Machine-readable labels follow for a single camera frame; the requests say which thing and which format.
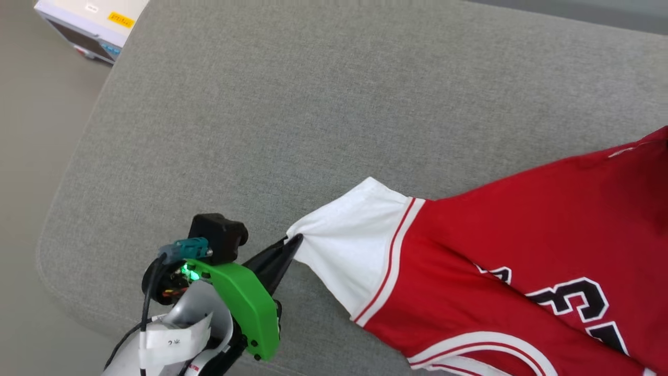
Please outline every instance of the red stripe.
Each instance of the red stripe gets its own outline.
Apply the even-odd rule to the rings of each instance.
[[[378,300],[378,296],[380,295],[381,291],[385,288],[385,284],[387,284],[387,279],[389,278],[389,272],[392,270],[392,253],[394,252],[394,241],[397,239],[397,234],[399,233],[399,230],[403,226],[404,221],[406,220],[406,217],[408,216],[408,212],[411,211],[411,208],[413,207],[413,203],[415,203],[415,198],[411,200],[410,205],[408,205],[408,209],[406,209],[406,212],[403,214],[403,218],[401,219],[401,222],[399,223],[399,227],[397,227],[397,231],[394,232],[394,236],[392,237],[392,242],[389,247],[389,261],[387,263],[387,272],[385,273],[385,278],[383,279],[383,283],[380,285],[380,288],[376,292],[376,295],[371,299],[371,302],[364,308],[364,310],[357,315],[357,318],[353,320],[353,322],[357,323],[360,317],[362,317],[368,310],[371,308],[373,303],[375,303],[376,300]]]
[[[451,369],[451,370],[453,370],[453,371],[459,371],[459,372],[461,372],[461,373],[465,373],[465,374],[467,374],[467,375],[482,376],[482,375],[479,374],[479,373],[471,372],[471,371],[469,371],[469,370],[467,370],[467,369],[463,369],[463,368],[453,367],[453,366],[451,366],[451,365],[445,365],[445,364],[432,364],[432,367]]]
[[[434,355],[433,357],[429,357],[429,358],[427,358],[427,359],[424,359],[423,361],[419,361],[419,362],[415,362],[415,363],[410,363],[410,365],[412,365],[412,366],[421,365],[421,364],[427,363],[428,361],[430,361],[430,360],[432,360],[432,359],[435,359],[435,358],[438,358],[438,357],[442,357],[443,355],[447,355],[447,354],[452,353],[452,352],[457,351],[457,350],[465,349],[465,348],[467,348],[467,347],[484,346],[484,345],[494,345],[494,346],[506,347],[507,349],[515,350],[515,351],[517,351],[518,353],[521,353],[522,355],[524,355],[525,357],[527,357],[527,358],[531,361],[531,363],[534,363],[534,365],[538,368],[538,370],[540,370],[541,375],[545,375],[545,372],[543,371],[543,368],[538,364],[538,362],[537,362],[535,359],[533,359],[533,358],[531,357],[531,355],[525,353],[524,351],[518,349],[517,347],[514,347],[514,346],[509,345],[509,344],[507,344],[507,343],[499,343],[499,342],[477,342],[477,343],[468,343],[468,344],[466,344],[466,345],[462,345],[462,346],[454,347],[454,348],[452,348],[452,349],[448,349],[448,350],[446,350],[446,351],[443,351],[442,353],[438,353],[438,354]]]

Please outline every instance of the gray sofa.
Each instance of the gray sofa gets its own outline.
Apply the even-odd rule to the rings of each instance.
[[[115,339],[138,321],[157,247],[196,213],[243,221],[245,260],[368,176],[445,197],[666,123],[659,35],[455,1],[206,4],[149,4],[41,235],[47,289]],[[277,297],[279,355],[230,374],[422,374],[304,265]]]

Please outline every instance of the yellow label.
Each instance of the yellow label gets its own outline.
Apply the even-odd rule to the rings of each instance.
[[[109,15],[108,19],[111,22],[116,22],[121,26],[127,27],[128,29],[134,25],[134,20],[132,18],[127,18],[126,16],[118,14],[116,12],[112,12],[112,14]]]

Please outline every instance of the white stripe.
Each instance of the white stripe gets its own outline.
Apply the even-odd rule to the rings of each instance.
[[[462,372],[457,369],[452,369],[450,367],[447,367],[446,365],[430,365],[429,367],[425,368],[427,371],[446,371],[448,373],[451,373],[453,375],[460,375],[460,376],[471,376],[470,372]]]
[[[401,226],[401,221],[403,221],[404,217],[407,216],[407,211],[408,208],[411,207],[411,203],[413,202],[413,197],[406,197],[404,205],[401,207],[401,211],[398,212],[397,219],[394,225],[391,227],[391,231],[386,235],[385,237],[385,242],[383,244],[383,268],[381,269],[380,272],[380,277],[376,280],[376,283],[374,286],[370,289],[372,291],[371,294],[368,294],[365,300],[363,301],[362,304],[359,304],[357,306],[357,309],[355,309],[351,315],[350,315],[350,320],[351,321],[356,321],[359,315],[364,312],[364,310],[367,309],[369,304],[373,302],[373,298],[375,298],[376,294],[380,290],[381,287],[383,287],[383,281],[385,280],[385,275],[387,274],[387,270],[389,268],[389,249],[390,245],[392,244],[392,240],[394,239],[394,234],[397,233],[399,230],[399,226]]]
[[[373,315],[375,315],[381,308],[383,308],[383,305],[385,305],[385,302],[387,302],[389,295],[392,293],[394,285],[397,283],[397,278],[399,278],[399,261],[401,260],[400,257],[401,257],[401,246],[403,245],[403,237],[406,235],[406,232],[411,227],[413,220],[415,220],[415,217],[418,215],[418,212],[420,212],[420,209],[422,208],[422,205],[424,205],[424,203],[425,200],[423,199],[415,199],[415,201],[413,202],[413,206],[411,206],[410,210],[406,214],[403,224],[399,228],[397,236],[394,239],[394,244],[392,245],[391,268],[389,270],[389,277],[387,278],[387,282],[385,283],[383,290],[380,292],[378,299],[376,299],[376,301],[373,302],[371,307],[369,307],[369,309],[366,312],[364,312],[364,314],[360,316],[359,319],[357,319],[357,324],[359,326],[364,327],[369,321],[369,319],[373,317]]]
[[[500,345],[477,345],[478,343],[499,343],[507,345],[511,348],[500,346]],[[451,351],[457,347],[463,347],[457,351]],[[533,359],[531,361],[529,358],[525,357],[522,353],[515,351],[514,349],[520,350],[526,353],[529,357]],[[503,353],[512,354],[519,359],[522,359],[529,367],[531,367],[537,374],[544,373],[546,375],[556,375],[556,369],[552,366],[552,363],[543,355],[538,349],[533,347],[530,343],[523,341],[512,335],[507,335],[504,333],[498,332],[472,332],[458,335],[450,339],[446,339],[439,343],[436,343],[430,346],[428,349],[422,351],[421,353],[408,358],[408,363],[411,363],[411,368],[423,368],[427,365],[439,363],[442,359],[451,357],[453,355],[461,355],[470,353],[472,351],[481,351],[481,350],[494,350],[501,351]],[[419,365],[413,365],[414,363],[424,362],[426,359],[432,358],[428,362]]]
[[[633,150],[633,149],[635,149],[635,148],[636,148],[636,147],[630,147],[630,148],[625,148],[625,149],[616,151],[616,152],[610,154],[610,155],[608,156],[608,158],[616,157],[616,156],[620,155],[621,153],[623,153],[623,152],[625,152],[625,151],[631,151],[631,150]]]
[[[447,357],[438,361],[438,364],[449,365],[451,367],[456,367],[460,369],[465,369],[471,373],[477,373],[478,375],[485,376],[511,376],[509,373],[505,373],[498,368],[492,367],[487,363],[477,361],[475,359],[467,357]],[[428,369],[438,368],[434,366],[429,366]]]

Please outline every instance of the black number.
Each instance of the black number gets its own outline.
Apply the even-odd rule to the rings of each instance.
[[[608,300],[601,290],[601,285],[589,278],[560,283],[554,287],[544,288],[526,295],[529,299],[542,306],[551,306],[555,315],[562,315],[573,311],[570,299],[574,296],[582,298],[582,304],[577,306],[582,322],[590,322],[603,317],[608,310]],[[587,333],[604,344],[626,355],[628,351],[624,344],[617,324],[614,321],[588,326]]]
[[[617,324],[614,321],[606,322],[605,324],[601,325],[590,326],[587,328],[587,333],[589,333],[590,336],[600,340],[604,344],[619,351],[620,353],[624,353],[626,355],[629,354],[626,349],[626,345],[624,344],[624,340],[619,334],[619,330],[617,330]]]
[[[566,314],[573,311],[570,298],[580,296],[584,304],[577,306],[582,322],[598,320],[608,309],[608,301],[596,282],[589,278],[578,278],[544,288],[526,295],[534,302],[552,307],[556,315]]]
[[[494,269],[487,271],[481,267],[479,267],[477,264],[474,264],[478,271],[481,274],[489,273],[498,279],[502,280],[503,282],[510,284],[510,280],[512,279],[512,270],[510,268],[507,268],[506,266],[502,266],[501,268]]]

